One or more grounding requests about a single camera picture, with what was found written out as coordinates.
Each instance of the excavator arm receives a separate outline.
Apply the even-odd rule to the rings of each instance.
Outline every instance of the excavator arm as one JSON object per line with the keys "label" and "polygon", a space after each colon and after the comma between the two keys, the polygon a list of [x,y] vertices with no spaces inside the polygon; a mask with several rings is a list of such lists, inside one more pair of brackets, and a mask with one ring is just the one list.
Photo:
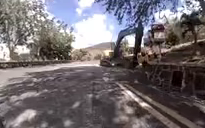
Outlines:
{"label": "excavator arm", "polygon": [[114,56],[113,58],[117,58],[119,57],[119,49],[120,49],[120,46],[121,46],[121,41],[122,39],[127,36],[127,35],[131,35],[131,34],[134,34],[136,33],[136,28],[127,28],[127,29],[124,29],[124,30],[121,30],[118,34],[118,39],[116,41],[116,44],[115,44],[115,48],[114,48]]}

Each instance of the hill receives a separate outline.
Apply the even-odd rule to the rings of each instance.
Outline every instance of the hill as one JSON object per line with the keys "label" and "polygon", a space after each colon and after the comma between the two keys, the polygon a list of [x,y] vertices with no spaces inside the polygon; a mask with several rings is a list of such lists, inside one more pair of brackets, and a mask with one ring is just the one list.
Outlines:
{"label": "hill", "polygon": [[107,50],[107,49],[114,49],[115,43],[114,42],[104,42],[100,44],[96,44],[87,48],[84,48],[84,50]]}

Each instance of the stone wall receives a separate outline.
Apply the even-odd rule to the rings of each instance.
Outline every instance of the stone wall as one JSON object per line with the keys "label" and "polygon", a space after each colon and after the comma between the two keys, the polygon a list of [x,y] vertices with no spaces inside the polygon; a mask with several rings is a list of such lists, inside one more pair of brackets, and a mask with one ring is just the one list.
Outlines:
{"label": "stone wall", "polygon": [[205,99],[205,65],[151,63],[147,71],[156,86]]}

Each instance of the asphalt road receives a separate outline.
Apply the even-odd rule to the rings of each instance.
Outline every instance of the asphalt road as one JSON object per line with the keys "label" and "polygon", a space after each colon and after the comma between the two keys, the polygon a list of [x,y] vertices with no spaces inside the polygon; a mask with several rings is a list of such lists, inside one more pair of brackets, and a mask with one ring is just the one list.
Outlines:
{"label": "asphalt road", "polygon": [[186,127],[117,84],[137,83],[128,72],[98,62],[0,70],[0,115],[6,128]]}

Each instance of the bush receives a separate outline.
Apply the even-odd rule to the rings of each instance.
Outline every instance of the bush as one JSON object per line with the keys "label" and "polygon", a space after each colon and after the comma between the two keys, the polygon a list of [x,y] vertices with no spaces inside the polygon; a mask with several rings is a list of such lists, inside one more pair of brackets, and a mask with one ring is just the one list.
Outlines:
{"label": "bush", "polygon": [[174,46],[179,44],[179,42],[180,42],[180,38],[173,31],[170,31],[167,34],[167,39],[166,39],[167,45]]}
{"label": "bush", "polygon": [[101,54],[97,54],[96,56],[94,56],[94,60],[100,60],[100,59],[102,59]]}

